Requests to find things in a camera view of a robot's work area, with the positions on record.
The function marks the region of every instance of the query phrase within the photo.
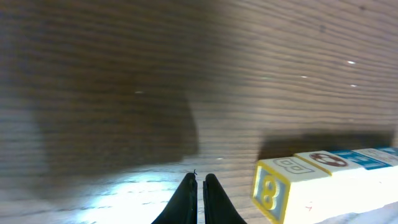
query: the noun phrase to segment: white block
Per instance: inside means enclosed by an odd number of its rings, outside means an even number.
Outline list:
[[[360,152],[368,153],[368,150],[363,151],[359,149],[331,152],[332,154],[353,161],[366,169],[365,176],[361,182],[362,186],[356,188],[358,197],[357,205],[354,207],[354,212],[356,213],[381,208],[391,203],[391,200],[395,200],[391,199],[391,184],[387,184],[386,182],[387,179],[392,177],[391,175],[394,172],[392,166]]]
[[[316,223],[330,217],[323,190],[330,182],[326,172],[296,157],[260,160],[252,201],[273,223]]]
[[[373,169],[370,172],[372,173],[371,177],[378,181],[382,187],[377,193],[378,197],[382,198],[385,204],[397,202],[398,194],[394,192],[398,189],[398,156],[377,149],[358,149],[353,151],[390,165],[390,167]]]
[[[363,193],[373,190],[363,166],[326,151],[302,152],[294,156],[332,176],[333,181],[322,189],[328,192],[325,206],[331,211],[331,217],[375,208],[373,202],[362,200]]]

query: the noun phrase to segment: wooden surface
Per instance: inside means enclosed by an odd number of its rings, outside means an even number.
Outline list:
[[[394,140],[395,0],[0,5],[0,223],[150,223],[194,169],[199,223],[207,173],[268,223],[259,158]]]

